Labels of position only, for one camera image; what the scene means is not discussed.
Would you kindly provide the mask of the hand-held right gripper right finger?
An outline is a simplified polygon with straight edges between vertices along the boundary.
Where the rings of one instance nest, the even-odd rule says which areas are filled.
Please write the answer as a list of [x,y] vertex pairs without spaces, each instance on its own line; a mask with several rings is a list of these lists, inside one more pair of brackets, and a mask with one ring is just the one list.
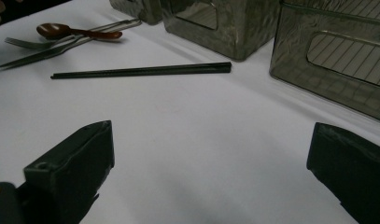
[[318,122],[306,168],[359,224],[380,224],[380,146]]

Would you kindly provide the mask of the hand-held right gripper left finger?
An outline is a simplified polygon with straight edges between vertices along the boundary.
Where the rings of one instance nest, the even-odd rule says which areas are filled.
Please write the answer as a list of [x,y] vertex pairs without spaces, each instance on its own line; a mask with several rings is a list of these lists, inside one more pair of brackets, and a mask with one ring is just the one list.
[[99,121],[71,134],[23,169],[28,223],[79,224],[114,164],[111,121]]

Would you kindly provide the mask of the silver metal knife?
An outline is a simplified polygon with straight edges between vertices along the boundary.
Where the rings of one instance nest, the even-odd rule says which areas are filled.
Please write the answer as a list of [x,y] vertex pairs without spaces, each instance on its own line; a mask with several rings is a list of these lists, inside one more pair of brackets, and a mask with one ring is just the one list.
[[[112,34],[113,32],[120,32],[122,30],[138,26],[140,24],[141,24],[141,21],[139,19],[120,21],[120,22],[109,24],[105,28],[105,31],[108,31],[110,34]],[[58,55],[61,55],[72,48],[88,43],[92,40],[95,40],[95,37],[85,37],[85,36],[75,37],[73,40],[69,41],[66,44],[62,44],[59,47],[45,49],[36,54],[29,55],[29,56],[26,56],[18,60],[14,60],[9,63],[1,64],[0,68],[6,68],[6,69],[15,68],[15,67],[24,66],[31,63],[44,61],[44,60],[56,57]]]

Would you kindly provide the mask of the black chopstick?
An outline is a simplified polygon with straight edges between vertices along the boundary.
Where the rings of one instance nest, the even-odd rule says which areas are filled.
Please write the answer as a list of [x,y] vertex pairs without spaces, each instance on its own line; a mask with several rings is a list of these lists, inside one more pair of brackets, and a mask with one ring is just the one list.
[[195,63],[152,67],[125,68],[99,71],[82,71],[55,73],[51,79],[99,78],[99,77],[142,77],[171,76],[194,74],[224,74],[232,71],[232,64],[225,63]]

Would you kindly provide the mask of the smoky clear plastic bin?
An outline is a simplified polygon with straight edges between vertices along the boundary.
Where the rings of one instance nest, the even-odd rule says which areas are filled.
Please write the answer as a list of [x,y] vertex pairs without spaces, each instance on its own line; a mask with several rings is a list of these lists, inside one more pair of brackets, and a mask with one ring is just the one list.
[[279,0],[160,0],[166,31],[243,61],[274,38]]
[[270,74],[380,120],[380,0],[282,0]]
[[149,25],[157,24],[162,20],[160,0],[109,0],[109,3],[117,11]]

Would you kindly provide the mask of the silver metal fork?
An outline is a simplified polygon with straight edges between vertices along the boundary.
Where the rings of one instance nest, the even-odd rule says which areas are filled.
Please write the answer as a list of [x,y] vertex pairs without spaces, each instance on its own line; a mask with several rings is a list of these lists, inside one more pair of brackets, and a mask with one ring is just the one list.
[[[105,28],[108,25],[109,24],[99,26],[99,27],[90,29],[88,31],[108,33],[108,31],[105,31]],[[49,48],[52,48],[52,47],[57,46],[59,44],[69,42],[69,41],[73,40],[75,37],[80,37],[80,36],[84,36],[84,35],[68,35],[65,37],[57,38],[57,39],[47,39],[46,38],[47,39],[46,42],[29,42],[29,41],[20,40],[20,39],[16,39],[16,38],[12,38],[12,37],[7,37],[5,39],[5,42],[8,44],[17,46],[17,47],[25,48],[25,49],[49,49]]]

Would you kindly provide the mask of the brown wooden spoon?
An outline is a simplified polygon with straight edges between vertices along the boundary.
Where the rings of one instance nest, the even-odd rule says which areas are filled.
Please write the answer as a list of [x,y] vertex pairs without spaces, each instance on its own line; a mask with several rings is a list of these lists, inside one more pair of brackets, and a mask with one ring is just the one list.
[[96,32],[80,30],[60,23],[43,23],[36,27],[37,32],[47,39],[57,39],[68,35],[84,35],[86,37],[98,39],[118,39],[122,37],[122,32]]

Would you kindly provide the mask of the white table cover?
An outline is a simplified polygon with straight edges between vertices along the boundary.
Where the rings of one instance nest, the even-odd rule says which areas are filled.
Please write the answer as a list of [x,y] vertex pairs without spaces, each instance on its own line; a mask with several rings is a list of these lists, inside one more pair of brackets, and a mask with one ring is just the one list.
[[59,73],[210,63],[218,55],[162,25],[126,30],[20,68],[7,37],[36,26],[120,19],[108,0],[74,0],[0,26],[0,181],[77,129],[113,125],[116,164],[83,224],[356,224],[306,167],[318,122],[380,146],[380,122],[272,78],[266,45],[228,74],[58,79]]

